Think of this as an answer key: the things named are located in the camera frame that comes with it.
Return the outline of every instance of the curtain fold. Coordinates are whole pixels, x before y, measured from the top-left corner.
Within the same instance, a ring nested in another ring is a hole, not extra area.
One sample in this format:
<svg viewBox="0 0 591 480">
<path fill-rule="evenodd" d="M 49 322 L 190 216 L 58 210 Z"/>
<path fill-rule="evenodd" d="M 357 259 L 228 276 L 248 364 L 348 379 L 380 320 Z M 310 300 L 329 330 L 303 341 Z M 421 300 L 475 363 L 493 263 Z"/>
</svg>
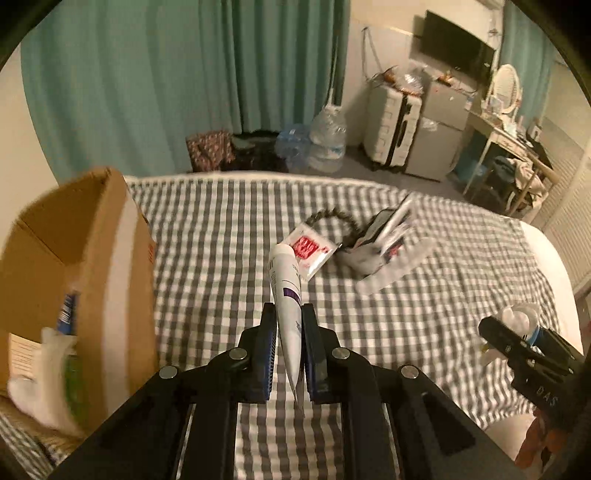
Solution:
<svg viewBox="0 0 591 480">
<path fill-rule="evenodd" d="M 544 108 L 556 49 L 546 34 L 518 7 L 507 1 L 503 11 L 503 42 L 499 65 L 515 67 L 523 88 L 518 117 L 528 126 Z"/>
<path fill-rule="evenodd" d="M 333 56 L 344 71 L 348 25 L 335 22 L 348 12 L 349 0 L 63 0 L 22 43 L 53 173 L 181 173 L 195 132 L 310 122 Z"/>
</svg>

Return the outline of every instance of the silver screw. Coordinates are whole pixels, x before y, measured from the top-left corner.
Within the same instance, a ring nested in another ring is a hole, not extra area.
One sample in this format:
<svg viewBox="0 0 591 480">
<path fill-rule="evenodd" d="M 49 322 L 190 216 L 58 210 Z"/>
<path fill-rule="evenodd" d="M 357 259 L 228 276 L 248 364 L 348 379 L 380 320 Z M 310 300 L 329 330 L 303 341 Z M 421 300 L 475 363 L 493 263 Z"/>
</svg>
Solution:
<svg viewBox="0 0 591 480">
<path fill-rule="evenodd" d="M 244 348 L 233 348 L 230 350 L 230 358 L 232 360 L 244 360 L 246 358 L 247 352 Z"/>
<path fill-rule="evenodd" d="M 332 354 L 338 360 L 347 360 L 351 355 L 351 352 L 349 352 L 346 348 L 340 346 L 338 348 L 334 348 Z"/>
<path fill-rule="evenodd" d="M 160 372 L 160 378 L 164 378 L 165 380 L 169 380 L 170 378 L 174 378 L 177 376 L 178 368 L 173 367 L 172 365 L 166 365 L 166 367 L 162 367 Z"/>
<path fill-rule="evenodd" d="M 404 365 L 400 369 L 400 373 L 404 378 L 417 378 L 418 377 L 418 368 L 414 365 Z"/>
</svg>

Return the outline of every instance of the checkered bedsheet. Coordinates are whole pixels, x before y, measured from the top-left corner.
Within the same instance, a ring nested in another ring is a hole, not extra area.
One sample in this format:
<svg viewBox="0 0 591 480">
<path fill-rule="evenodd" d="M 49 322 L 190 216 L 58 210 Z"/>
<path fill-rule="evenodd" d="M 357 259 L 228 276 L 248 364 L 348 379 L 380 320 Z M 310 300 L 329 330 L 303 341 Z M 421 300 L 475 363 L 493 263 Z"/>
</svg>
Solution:
<svg viewBox="0 0 591 480">
<path fill-rule="evenodd" d="M 257 325 L 271 299 L 271 247 L 320 209 L 338 207 L 360 225 L 405 192 L 373 183 L 304 177 L 185 177 L 130 183 L 158 244 L 155 321 L 161 365 L 204 365 Z M 505 363 L 478 363 L 481 318 L 517 302 L 543 306 L 559 331 L 554 299 L 517 220 L 440 197 L 416 194 L 408 242 L 437 239 L 411 274 L 362 297 L 359 279 L 334 258 L 302 285 L 322 326 L 376 365 L 420 367 L 480 427 L 531 410 L 511 387 Z M 315 228 L 339 241 L 346 227 Z M 0 423 L 4 435 L 4 425 Z M 294 408 L 281 349 L 271 399 L 239 406 L 237 478 L 341 478 L 338 406 Z"/>
</svg>

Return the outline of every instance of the hand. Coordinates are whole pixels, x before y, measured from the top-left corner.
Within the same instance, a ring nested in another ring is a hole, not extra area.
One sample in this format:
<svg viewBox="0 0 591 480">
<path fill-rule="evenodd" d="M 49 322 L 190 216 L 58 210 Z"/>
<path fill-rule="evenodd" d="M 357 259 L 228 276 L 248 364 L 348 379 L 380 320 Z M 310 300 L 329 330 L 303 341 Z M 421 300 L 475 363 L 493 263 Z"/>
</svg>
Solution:
<svg viewBox="0 0 591 480">
<path fill-rule="evenodd" d="M 535 420 L 525 434 L 525 440 L 521 444 L 519 453 L 515 458 L 515 464 L 521 469 L 529 468 L 536 455 L 547 448 L 550 453 L 559 452 L 568 438 L 568 433 L 564 430 L 551 429 L 547 431 L 550 424 L 548 418 L 541 410 L 534 410 Z"/>
</svg>

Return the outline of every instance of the television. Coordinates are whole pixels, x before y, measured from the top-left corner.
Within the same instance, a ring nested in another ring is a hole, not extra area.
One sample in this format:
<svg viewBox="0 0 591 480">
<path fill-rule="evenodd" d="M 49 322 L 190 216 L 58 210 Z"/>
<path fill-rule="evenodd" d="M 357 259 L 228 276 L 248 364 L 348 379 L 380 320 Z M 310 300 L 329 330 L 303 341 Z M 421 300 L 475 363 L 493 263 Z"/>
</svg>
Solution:
<svg viewBox="0 0 591 480">
<path fill-rule="evenodd" d="M 427 11 L 421 52 L 462 72 L 478 83 L 486 83 L 495 50 L 455 23 Z"/>
</svg>

